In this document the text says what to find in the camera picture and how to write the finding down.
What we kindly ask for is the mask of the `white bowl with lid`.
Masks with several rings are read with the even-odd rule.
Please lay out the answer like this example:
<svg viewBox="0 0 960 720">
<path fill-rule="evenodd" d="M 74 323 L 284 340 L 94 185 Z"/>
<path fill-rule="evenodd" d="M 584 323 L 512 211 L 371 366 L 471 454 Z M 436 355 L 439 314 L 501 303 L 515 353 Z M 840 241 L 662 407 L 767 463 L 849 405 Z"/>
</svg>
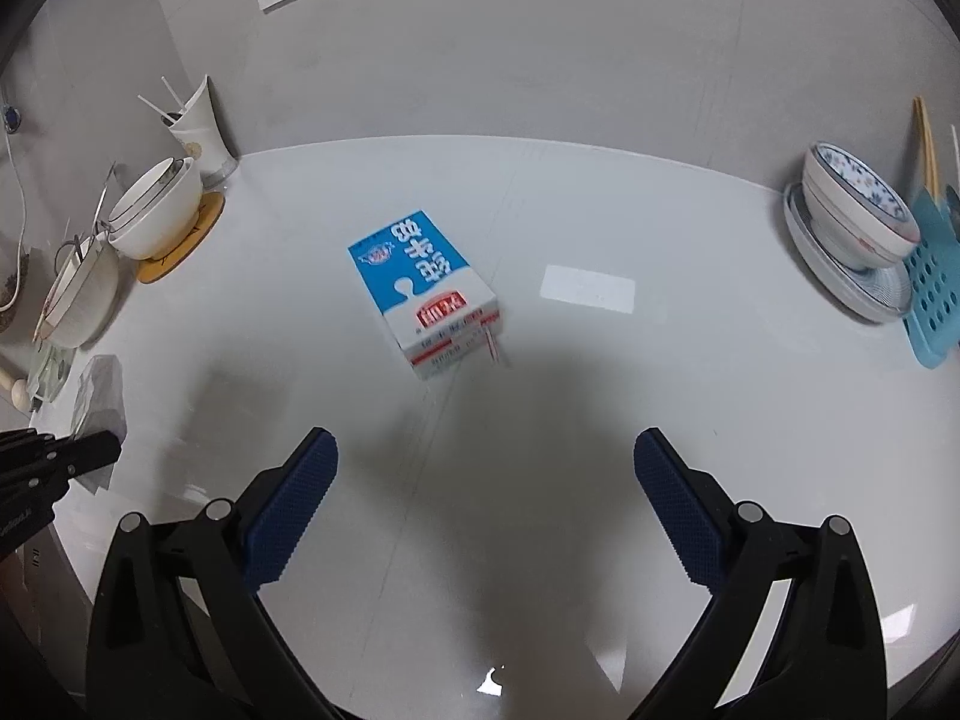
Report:
<svg viewBox="0 0 960 720">
<path fill-rule="evenodd" d="M 199 219 L 202 193 L 194 158 L 167 158 L 122 195 L 103 223 L 106 239 L 130 260 L 162 259 Z"/>
</svg>

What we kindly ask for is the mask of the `blue plastic utensil holder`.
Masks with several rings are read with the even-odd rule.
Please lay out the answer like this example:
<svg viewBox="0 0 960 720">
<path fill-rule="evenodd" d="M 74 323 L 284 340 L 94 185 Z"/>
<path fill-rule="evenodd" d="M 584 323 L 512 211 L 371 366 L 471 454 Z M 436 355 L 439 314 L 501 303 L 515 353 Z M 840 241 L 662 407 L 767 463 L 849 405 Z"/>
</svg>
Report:
<svg viewBox="0 0 960 720">
<path fill-rule="evenodd" d="M 916 359 L 935 369 L 960 338 L 960 247 L 950 216 L 940 211 L 925 188 L 914 197 L 911 211 L 921 242 L 905 260 L 913 300 L 903 325 Z"/>
</svg>

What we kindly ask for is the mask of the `white ceramic cup holder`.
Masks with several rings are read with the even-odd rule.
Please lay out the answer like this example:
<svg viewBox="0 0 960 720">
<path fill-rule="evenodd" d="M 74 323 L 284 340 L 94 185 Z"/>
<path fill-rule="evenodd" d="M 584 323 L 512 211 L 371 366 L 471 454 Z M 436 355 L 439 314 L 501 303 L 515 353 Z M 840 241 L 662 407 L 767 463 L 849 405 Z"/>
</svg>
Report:
<svg viewBox="0 0 960 720">
<path fill-rule="evenodd" d="M 228 179 L 238 167 L 233 153 L 229 151 L 213 109 L 210 76 L 205 75 L 194 93 L 185 101 L 174 94 L 172 86 L 161 78 L 179 109 L 162 110 L 160 106 L 139 94 L 139 101 L 153 110 L 167 128 L 167 132 L 181 144 L 187 156 L 195 161 L 199 168 L 203 187 L 218 187 Z"/>
</svg>

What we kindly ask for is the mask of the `blue white milk carton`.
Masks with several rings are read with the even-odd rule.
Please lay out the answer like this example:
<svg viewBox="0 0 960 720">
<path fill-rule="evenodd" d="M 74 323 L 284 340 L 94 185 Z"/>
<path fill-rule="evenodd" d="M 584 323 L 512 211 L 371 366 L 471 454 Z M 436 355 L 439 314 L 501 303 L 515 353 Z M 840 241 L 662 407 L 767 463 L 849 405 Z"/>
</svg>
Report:
<svg viewBox="0 0 960 720">
<path fill-rule="evenodd" d="M 353 242 L 348 255 L 418 377 L 427 379 L 475 349 L 487 349 L 482 325 L 500 333 L 498 296 L 425 211 Z"/>
</svg>

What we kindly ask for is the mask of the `pink drinking straw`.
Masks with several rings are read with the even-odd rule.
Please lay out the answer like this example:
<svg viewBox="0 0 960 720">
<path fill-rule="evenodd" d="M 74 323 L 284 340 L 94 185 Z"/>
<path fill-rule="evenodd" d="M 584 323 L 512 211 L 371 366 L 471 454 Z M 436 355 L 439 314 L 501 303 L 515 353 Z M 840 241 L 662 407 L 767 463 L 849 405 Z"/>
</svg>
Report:
<svg viewBox="0 0 960 720">
<path fill-rule="evenodd" d="M 490 355 L 493 364 L 500 364 L 501 362 L 501 351 L 496 335 L 493 333 L 489 325 L 482 325 L 483 337 L 485 337 L 485 343 L 487 344 L 488 354 Z"/>
</svg>

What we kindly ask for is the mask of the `blue patterned porcelain bowl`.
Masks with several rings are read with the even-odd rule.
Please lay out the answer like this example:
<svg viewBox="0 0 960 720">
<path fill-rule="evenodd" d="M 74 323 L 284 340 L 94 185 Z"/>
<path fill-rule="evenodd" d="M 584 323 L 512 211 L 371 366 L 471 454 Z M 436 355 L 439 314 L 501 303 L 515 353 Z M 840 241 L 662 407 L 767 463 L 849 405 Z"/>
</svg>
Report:
<svg viewBox="0 0 960 720">
<path fill-rule="evenodd" d="M 800 183 L 815 238 L 851 270 L 892 268 L 921 242 L 910 207 L 846 149 L 828 142 L 809 146 Z"/>
</svg>

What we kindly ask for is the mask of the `round wooden coaster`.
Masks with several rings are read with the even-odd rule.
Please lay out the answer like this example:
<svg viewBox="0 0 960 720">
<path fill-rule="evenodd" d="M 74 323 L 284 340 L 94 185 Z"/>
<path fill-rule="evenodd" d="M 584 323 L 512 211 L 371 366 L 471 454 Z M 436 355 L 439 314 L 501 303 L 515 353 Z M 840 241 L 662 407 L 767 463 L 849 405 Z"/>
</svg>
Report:
<svg viewBox="0 0 960 720">
<path fill-rule="evenodd" d="M 181 242 L 159 259 L 142 260 L 137 268 L 137 281 L 142 284 L 156 283 L 176 270 L 205 241 L 213 226 L 223 213 L 226 199 L 221 192 L 206 192 L 202 195 L 199 214 L 194 226 L 185 234 Z"/>
</svg>

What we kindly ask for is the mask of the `blue rimmed porcelain plate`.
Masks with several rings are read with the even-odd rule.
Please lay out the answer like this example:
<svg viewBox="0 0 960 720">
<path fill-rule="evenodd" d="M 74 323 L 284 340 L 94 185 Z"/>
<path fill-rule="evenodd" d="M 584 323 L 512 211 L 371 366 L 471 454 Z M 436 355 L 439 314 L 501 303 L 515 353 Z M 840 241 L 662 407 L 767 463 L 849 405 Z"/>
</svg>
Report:
<svg viewBox="0 0 960 720">
<path fill-rule="evenodd" d="M 812 231 L 812 216 L 799 182 L 789 184 L 782 192 L 782 210 L 791 241 L 805 266 L 844 309 L 877 325 L 907 316 L 913 304 L 913 287 L 901 263 L 892 268 L 857 271 L 836 260 Z"/>
</svg>

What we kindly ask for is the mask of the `wooden chopsticks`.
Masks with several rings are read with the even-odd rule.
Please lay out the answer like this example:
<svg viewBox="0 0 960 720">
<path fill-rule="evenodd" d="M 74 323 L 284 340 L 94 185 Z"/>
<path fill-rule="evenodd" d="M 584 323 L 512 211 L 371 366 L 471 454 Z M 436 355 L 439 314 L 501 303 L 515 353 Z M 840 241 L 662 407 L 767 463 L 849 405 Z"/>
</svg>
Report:
<svg viewBox="0 0 960 720">
<path fill-rule="evenodd" d="M 935 202 L 939 200 L 939 163 L 935 154 L 934 138 L 932 138 L 931 122 L 928 108 L 923 96 L 914 96 L 913 115 L 918 128 L 919 144 L 921 145 L 921 161 L 923 161 L 923 187 Z"/>
</svg>

